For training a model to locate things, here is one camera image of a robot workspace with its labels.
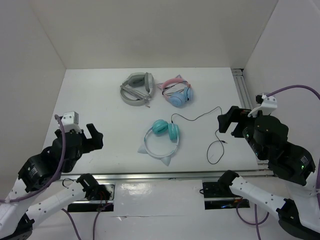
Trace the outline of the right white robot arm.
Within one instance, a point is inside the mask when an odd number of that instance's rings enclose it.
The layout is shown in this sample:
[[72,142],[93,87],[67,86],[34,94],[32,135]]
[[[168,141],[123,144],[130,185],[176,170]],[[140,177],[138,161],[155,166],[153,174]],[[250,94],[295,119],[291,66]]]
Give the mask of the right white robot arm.
[[223,196],[243,197],[273,216],[280,227],[301,240],[320,238],[320,182],[312,155],[305,148],[288,142],[289,128],[276,117],[260,110],[252,117],[249,109],[232,106],[217,117],[219,132],[236,123],[232,136],[243,138],[259,160],[285,181],[289,198],[267,192],[227,170],[218,180]]

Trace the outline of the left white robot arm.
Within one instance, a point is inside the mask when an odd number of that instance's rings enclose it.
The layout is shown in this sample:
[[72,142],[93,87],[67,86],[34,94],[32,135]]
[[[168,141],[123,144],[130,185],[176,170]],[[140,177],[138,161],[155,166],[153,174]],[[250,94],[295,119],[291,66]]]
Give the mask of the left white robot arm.
[[83,154],[103,148],[103,134],[92,123],[86,125],[91,137],[83,130],[57,129],[56,139],[41,153],[30,157],[18,172],[17,180],[6,199],[0,201],[0,238],[26,240],[35,227],[46,218],[74,201],[99,200],[106,204],[111,193],[99,184],[90,173],[80,175],[61,192],[33,204],[34,200],[60,179],[63,173],[73,170]]

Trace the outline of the teal cat-ear headphones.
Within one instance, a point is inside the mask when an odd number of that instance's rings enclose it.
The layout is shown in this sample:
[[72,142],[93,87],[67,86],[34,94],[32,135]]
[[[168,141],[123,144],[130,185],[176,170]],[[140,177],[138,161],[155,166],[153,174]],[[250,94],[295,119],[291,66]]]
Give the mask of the teal cat-ear headphones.
[[[160,135],[163,135],[165,133],[168,133],[169,139],[172,143],[175,144],[175,148],[166,154],[155,154],[151,152],[151,150],[147,147],[147,137],[150,134],[153,134],[157,137]],[[156,120],[152,126],[147,130],[143,137],[143,142],[138,148],[137,152],[139,154],[147,154],[150,157],[160,160],[165,166],[169,166],[171,163],[172,156],[176,153],[180,143],[180,129],[177,124],[174,124],[173,122],[168,123],[167,121],[163,119]]]

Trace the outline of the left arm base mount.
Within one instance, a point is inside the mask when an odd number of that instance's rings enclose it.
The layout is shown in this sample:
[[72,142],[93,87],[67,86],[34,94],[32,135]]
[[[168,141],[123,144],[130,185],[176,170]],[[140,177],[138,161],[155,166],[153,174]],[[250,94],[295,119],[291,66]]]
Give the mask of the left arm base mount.
[[97,213],[102,209],[102,212],[114,211],[114,197],[116,186],[114,183],[100,182],[97,193],[77,200],[66,207],[69,213]]

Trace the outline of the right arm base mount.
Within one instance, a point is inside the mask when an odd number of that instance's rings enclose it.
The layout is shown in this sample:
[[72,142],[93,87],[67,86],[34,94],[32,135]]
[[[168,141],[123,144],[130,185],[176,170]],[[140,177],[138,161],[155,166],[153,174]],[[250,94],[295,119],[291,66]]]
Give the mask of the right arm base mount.
[[249,208],[248,200],[243,200],[241,196],[223,192],[217,182],[203,182],[199,193],[204,197],[205,210],[222,210],[239,208]]

